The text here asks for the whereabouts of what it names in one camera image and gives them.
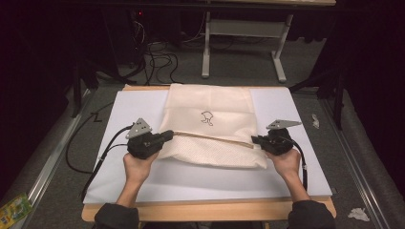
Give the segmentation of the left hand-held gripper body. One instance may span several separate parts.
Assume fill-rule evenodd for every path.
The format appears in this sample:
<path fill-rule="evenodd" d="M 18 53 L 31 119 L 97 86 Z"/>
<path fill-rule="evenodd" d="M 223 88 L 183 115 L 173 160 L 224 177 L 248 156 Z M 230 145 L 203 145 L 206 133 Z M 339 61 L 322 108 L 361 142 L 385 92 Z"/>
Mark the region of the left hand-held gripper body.
<path fill-rule="evenodd" d="M 163 135 L 152 133 L 152 128 L 143 118 L 133 123 L 126 139 L 128 152 L 139 159 L 147 159 L 157 153 L 165 142 Z"/>

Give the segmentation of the person's right hand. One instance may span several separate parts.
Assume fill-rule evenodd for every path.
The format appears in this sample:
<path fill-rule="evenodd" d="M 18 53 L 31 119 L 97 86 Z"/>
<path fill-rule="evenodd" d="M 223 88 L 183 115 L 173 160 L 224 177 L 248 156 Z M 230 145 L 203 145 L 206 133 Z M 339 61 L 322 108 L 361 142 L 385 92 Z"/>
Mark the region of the person's right hand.
<path fill-rule="evenodd" d="M 266 154 L 271 159 L 276 172 L 282 177 L 299 177 L 299 162 L 301 156 L 295 149 L 289 150 L 287 153 L 275 156 L 271 153 Z"/>

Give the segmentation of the crumpled white paper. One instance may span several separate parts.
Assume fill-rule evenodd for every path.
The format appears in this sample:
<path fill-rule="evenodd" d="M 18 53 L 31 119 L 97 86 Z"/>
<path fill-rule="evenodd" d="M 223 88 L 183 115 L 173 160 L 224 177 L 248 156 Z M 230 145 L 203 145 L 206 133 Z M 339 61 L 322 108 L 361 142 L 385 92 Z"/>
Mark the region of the crumpled white paper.
<path fill-rule="evenodd" d="M 362 221 L 366 221 L 366 222 L 371 220 L 369 218 L 369 216 L 366 214 L 364 208 L 353 208 L 353 209 L 351 209 L 351 211 L 348 214 L 348 217 L 350 219 L 358 219 L 358 220 L 362 220 Z"/>

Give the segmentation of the metal floor rail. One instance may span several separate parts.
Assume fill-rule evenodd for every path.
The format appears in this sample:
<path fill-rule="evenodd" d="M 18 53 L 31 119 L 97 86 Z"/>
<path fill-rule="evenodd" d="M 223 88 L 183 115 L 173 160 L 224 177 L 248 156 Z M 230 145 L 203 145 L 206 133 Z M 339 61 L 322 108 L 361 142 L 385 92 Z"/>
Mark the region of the metal floor rail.
<path fill-rule="evenodd" d="M 375 229 L 391 229 L 391 227 L 387 224 L 387 220 L 385 219 L 384 214 L 381 211 L 380 205 L 377 202 L 371 185 L 366 180 L 357 160 L 354 157 L 352 148 L 350 147 L 348 140 L 346 139 L 344 133 L 338 129 L 333 120 L 332 109 L 329 102 L 325 99 L 320 99 L 319 103 L 326 113 L 327 120 L 332 126 L 332 129 L 340 143 L 340 146 L 343 148 L 343 155 L 347 165 L 349 166 L 349 171 L 351 173 L 352 179 L 356 185 L 359 195 L 365 203 L 365 207 L 368 210 Z"/>
<path fill-rule="evenodd" d="M 14 197 L 25 192 L 32 211 L 11 229 L 87 228 L 81 218 L 82 204 L 77 199 L 83 175 L 70 170 L 64 162 L 65 148 L 79 121 L 69 104 L 34 151 L 8 192 Z"/>

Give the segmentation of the green and yellow packet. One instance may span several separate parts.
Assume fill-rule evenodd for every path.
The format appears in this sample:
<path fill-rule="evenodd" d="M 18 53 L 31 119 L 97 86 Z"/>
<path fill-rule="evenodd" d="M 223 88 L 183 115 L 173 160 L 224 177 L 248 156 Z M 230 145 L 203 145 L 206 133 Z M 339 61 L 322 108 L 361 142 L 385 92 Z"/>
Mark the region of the green and yellow packet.
<path fill-rule="evenodd" d="M 0 229 L 10 229 L 32 211 L 28 195 L 23 193 L 0 208 Z"/>

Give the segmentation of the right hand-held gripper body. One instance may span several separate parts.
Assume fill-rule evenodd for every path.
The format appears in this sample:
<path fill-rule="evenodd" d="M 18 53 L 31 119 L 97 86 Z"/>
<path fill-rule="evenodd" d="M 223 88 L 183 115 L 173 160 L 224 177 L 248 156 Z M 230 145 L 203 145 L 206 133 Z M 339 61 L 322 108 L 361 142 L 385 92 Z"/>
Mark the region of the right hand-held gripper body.
<path fill-rule="evenodd" d="M 283 119 L 276 119 L 268 124 L 264 150 L 275 156 L 280 156 L 297 146 L 297 143 L 291 138 L 288 128 L 298 125 L 301 125 L 300 121 Z"/>

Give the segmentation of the person's left hand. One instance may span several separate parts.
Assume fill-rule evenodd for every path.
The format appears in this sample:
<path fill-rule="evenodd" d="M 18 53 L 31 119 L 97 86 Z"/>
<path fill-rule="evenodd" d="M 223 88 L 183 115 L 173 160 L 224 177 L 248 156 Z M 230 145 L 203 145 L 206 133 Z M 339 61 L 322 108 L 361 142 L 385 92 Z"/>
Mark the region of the person's left hand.
<path fill-rule="evenodd" d="M 126 182 L 131 185 L 141 185 L 148 177 L 154 160 L 158 157 L 155 153 L 146 159 L 133 157 L 130 153 L 123 157 Z"/>

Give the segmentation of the dark curtain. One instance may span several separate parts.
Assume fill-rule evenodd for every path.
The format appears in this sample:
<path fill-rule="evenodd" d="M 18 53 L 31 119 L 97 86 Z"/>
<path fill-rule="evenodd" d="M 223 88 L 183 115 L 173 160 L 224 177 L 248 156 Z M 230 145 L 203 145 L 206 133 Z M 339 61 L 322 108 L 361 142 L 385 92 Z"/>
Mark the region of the dark curtain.
<path fill-rule="evenodd" d="M 74 77 L 97 86 L 78 64 L 70 15 L 56 2 L 0 0 L 0 198 L 64 113 Z"/>
<path fill-rule="evenodd" d="M 405 197 L 405 0 L 349 0 L 328 43 L 376 153 Z"/>

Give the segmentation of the white desk frame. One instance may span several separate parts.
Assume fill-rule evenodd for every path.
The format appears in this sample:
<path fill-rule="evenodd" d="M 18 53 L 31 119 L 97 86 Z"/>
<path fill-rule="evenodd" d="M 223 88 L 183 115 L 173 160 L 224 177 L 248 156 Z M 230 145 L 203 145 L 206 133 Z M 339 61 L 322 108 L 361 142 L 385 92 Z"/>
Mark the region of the white desk frame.
<path fill-rule="evenodd" d="M 207 6 L 218 4 L 253 4 L 259 7 L 334 7 L 336 0 L 202 0 Z M 217 19 L 211 17 L 212 10 L 204 13 L 204 49 L 202 55 L 202 78 L 210 75 L 210 38 L 212 35 L 229 35 L 259 38 L 274 38 L 278 46 L 271 51 L 271 60 L 275 68 L 277 79 L 285 83 L 287 78 L 281 62 L 281 53 L 285 46 L 288 32 L 293 20 L 293 13 L 288 13 L 278 21 L 264 21 L 259 19 Z"/>

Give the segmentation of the black stand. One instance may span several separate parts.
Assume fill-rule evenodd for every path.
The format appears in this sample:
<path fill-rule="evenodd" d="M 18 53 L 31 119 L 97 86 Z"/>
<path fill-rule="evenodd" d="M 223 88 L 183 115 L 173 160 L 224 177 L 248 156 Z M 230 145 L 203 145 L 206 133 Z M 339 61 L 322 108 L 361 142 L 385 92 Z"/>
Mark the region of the black stand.
<path fill-rule="evenodd" d="M 72 117 L 77 117 L 82 107 L 81 82 L 84 82 L 88 89 L 98 88 L 95 65 L 87 59 L 77 60 L 73 66 L 73 92 L 75 107 Z"/>
<path fill-rule="evenodd" d="M 331 96 L 334 98 L 332 120 L 336 127 L 341 130 L 342 108 L 344 107 L 343 92 L 346 73 L 347 68 L 344 66 L 331 67 L 330 69 L 317 73 L 314 76 L 310 76 L 308 79 L 299 82 L 288 89 L 291 93 L 296 93 L 303 88 L 312 87 L 318 84 L 319 87 L 316 92 L 318 98 L 328 99 Z"/>

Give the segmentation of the white board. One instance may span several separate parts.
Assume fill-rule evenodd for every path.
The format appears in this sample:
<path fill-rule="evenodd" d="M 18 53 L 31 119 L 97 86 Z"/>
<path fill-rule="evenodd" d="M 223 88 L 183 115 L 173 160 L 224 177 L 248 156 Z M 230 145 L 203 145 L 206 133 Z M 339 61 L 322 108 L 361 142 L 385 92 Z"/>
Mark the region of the white board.
<path fill-rule="evenodd" d="M 276 119 L 300 121 L 287 88 L 252 88 L 258 117 L 258 134 Z M 105 203 L 117 200 L 124 182 L 122 158 L 127 153 L 127 139 L 118 131 L 142 117 L 156 133 L 163 116 L 166 90 L 120 91 L 102 138 L 100 149 L 110 141 L 112 149 L 87 190 L 83 202 Z M 141 186 L 138 202 L 168 202 L 250 198 L 287 198 L 288 188 L 271 162 L 265 169 L 228 169 L 193 165 L 174 158 L 160 157 L 152 164 L 149 177 Z"/>

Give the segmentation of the dark box with red light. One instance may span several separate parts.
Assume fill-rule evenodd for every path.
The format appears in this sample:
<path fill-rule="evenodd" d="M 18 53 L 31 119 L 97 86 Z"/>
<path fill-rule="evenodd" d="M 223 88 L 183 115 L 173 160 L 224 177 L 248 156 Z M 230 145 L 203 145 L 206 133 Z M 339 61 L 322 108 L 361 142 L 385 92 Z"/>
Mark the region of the dark box with red light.
<path fill-rule="evenodd" d="M 146 33 L 137 13 L 136 10 L 125 8 L 104 11 L 116 61 L 130 68 L 141 63 L 146 50 Z"/>

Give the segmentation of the cream mesh laundry bag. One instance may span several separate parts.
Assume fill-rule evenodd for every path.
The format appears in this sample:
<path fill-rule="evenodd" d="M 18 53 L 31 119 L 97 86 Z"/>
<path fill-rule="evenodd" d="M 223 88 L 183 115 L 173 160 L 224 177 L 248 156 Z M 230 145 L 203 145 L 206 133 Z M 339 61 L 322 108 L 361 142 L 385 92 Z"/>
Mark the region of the cream mesh laundry bag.
<path fill-rule="evenodd" d="M 258 134 L 257 118 L 247 88 L 173 84 L 160 129 L 174 132 L 161 158 L 227 168 L 267 167 L 266 154 L 251 139 Z"/>

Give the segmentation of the wooden table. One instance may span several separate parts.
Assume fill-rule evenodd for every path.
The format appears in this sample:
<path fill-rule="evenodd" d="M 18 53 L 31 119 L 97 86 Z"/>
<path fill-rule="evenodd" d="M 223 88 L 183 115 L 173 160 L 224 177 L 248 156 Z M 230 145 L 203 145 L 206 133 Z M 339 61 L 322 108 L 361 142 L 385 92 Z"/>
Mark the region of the wooden table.
<path fill-rule="evenodd" d="M 125 86 L 123 91 L 166 90 L 169 86 Z M 289 128 L 293 139 L 302 147 L 308 165 L 309 195 L 326 205 L 331 214 L 336 217 L 336 210 L 331 200 L 331 190 L 318 158 L 309 141 L 303 125 Z M 85 204 L 82 218 L 94 221 L 95 214 L 104 203 Z M 194 200 L 168 202 L 138 202 L 140 221 L 270 221 L 287 219 L 291 211 L 292 201 L 287 198 L 250 198 L 223 200 Z"/>

